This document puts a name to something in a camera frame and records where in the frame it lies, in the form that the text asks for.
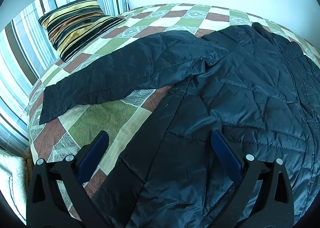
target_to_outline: jacket sleeve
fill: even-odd
[[[134,90],[157,89],[205,72],[226,54],[212,51],[188,31],[168,31],[140,38],[105,55],[44,90],[39,124],[49,122],[77,104],[123,99]]]

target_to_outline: silver screw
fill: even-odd
[[[282,159],[276,159],[276,162],[277,162],[279,165],[282,165],[282,164],[283,164]]]
[[[41,165],[43,163],[43,159],[38,159],[37,160],[37,165]]]
[[[254,160],[254,156],[252,156],[251,154],[248,154],[245,156],[245,158],[249,161],[253,161]]]
[[[66,161],[73,161],[73,159],[74,159],[73,155],[66,156]]]

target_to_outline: bed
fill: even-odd
[[[69,61],[58,59],[35,83],[29,94],[28,134],[34,162],[62,160],[89,144],[101,130],[108,132],[110,143],[91,180],[84,184],[92,197],[115,166],[118,155],[143,122],[153,112],[171,86],[157,90],[134,91],[125,99],[94,105],[77,105],[55,120],[39,125],[46,86],[86,67],[104,55],[133,41],[157,32],[187,30],[197,37],[232,25],[259,22],[266,30],[299,44],[303,53],[320,68],[318,51],[289,29],[259,16],[223,7],[193,4],[160,4],[136,8],[122,13],[126,21],[90,42]],[[70,213],[78,218],[63,183],[60,191]]]

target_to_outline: black jacket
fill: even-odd
[[[103,215],[115,227],[207,227],[235,187],[210,147],[220,129],[246,154],[283,159],[298,221],[319,191],[319,69],[258,23],[136,40],[48,86],[40,124],[170,84],[94,195]]]

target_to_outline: black and gold striped pillow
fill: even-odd
[[[62,61],[66,62],[103,32],[125,21],[105,15],[97,0],[76,0],[39,18]]]

